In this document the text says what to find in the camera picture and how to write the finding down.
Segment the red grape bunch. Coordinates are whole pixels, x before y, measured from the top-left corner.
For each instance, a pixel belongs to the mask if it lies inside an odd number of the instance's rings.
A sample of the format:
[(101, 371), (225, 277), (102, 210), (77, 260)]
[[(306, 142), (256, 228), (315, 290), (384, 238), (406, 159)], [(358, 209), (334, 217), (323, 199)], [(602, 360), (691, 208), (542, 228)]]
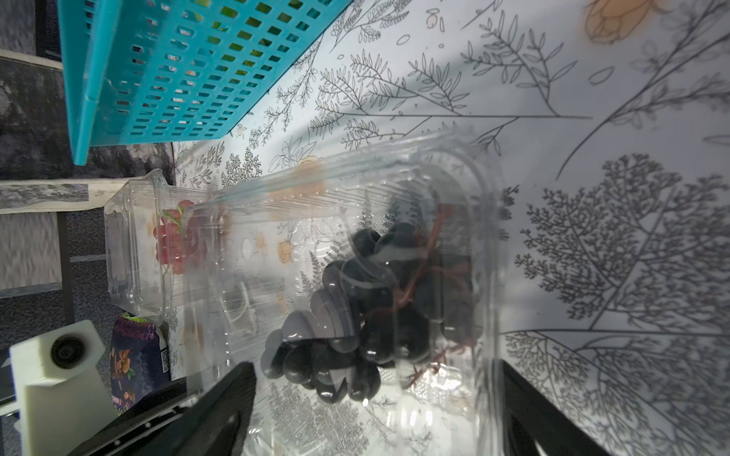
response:
[(175, 276), (205, 263), (207, 246), (198, 233), (202, 220), (187, 215), (194, 204), (183, 199), (175, 207), (163, 209), (152, 232), (157, 241), (156, 260)]

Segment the black grape bunch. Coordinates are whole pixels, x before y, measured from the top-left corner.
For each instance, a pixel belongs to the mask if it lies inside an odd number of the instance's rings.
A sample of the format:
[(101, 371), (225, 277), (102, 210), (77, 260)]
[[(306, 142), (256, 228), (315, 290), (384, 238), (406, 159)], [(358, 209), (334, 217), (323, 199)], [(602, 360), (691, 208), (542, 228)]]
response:
[(425, 232), (409, 222), (384, 234), (355, 232), (352, 256), (322, 268), (308, 311), (290, 313), (269, 334), (260, 357), (264, 377), (314, 390), (325, 403), (365, 403), (397, 361), (413, 368), (404, 382), (410, 389), (453, 353), (473, 349), (483, 334), (473, 261), (438, 236), (437, 225)]

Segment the clear clamshell container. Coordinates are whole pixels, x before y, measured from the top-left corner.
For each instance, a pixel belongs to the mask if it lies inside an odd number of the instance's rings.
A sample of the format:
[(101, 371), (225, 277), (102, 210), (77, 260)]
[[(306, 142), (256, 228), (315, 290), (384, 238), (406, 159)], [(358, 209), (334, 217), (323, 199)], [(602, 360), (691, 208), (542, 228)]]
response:
[(184, 217), (187, 358), (256, 372), (244, 455), (499, 455), (496, 174), (468, 133), (302, 163)]
[(194, 210), (210, 194), (171, 185), (163, 171), (129, 180), (105, 205), (106, 266), (111, 303), (137, 317), (163, 319), (184, 304), (184, 273), (213, 251), (205, 226), (223, 237), (230, 215)]

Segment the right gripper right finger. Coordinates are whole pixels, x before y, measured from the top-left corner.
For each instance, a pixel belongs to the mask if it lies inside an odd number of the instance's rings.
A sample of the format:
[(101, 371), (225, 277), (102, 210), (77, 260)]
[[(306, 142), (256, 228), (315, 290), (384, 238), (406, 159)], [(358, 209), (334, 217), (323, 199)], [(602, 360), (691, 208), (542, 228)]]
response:
[(502, 369), (506, 455), (608, 455), (509, 363)]

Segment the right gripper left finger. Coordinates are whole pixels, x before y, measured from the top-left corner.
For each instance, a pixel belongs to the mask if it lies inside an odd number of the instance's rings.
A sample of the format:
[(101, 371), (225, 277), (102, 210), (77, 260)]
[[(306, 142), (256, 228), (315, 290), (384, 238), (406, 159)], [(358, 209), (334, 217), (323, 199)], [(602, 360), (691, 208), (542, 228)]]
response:
[(257, 376), (250, 362), (228, 372), (188, 406), (176, 380), (118, 416), (73, 455), (241, 455), (253, 413)]

